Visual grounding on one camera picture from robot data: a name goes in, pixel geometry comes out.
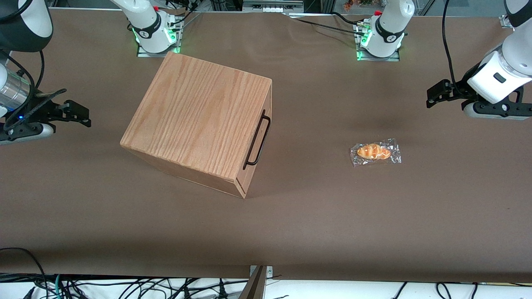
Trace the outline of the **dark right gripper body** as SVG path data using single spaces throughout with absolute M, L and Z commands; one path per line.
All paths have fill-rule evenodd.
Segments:
M 52 101 L 54 98 L 55 96 L 31 98 L 27 104 L 6 114 L 4 129 L 11 130 L 17 125 L 33 122 L 67 122 L 68 118 L 64 116 L 63 110 L 59 109 L 59 104 Z

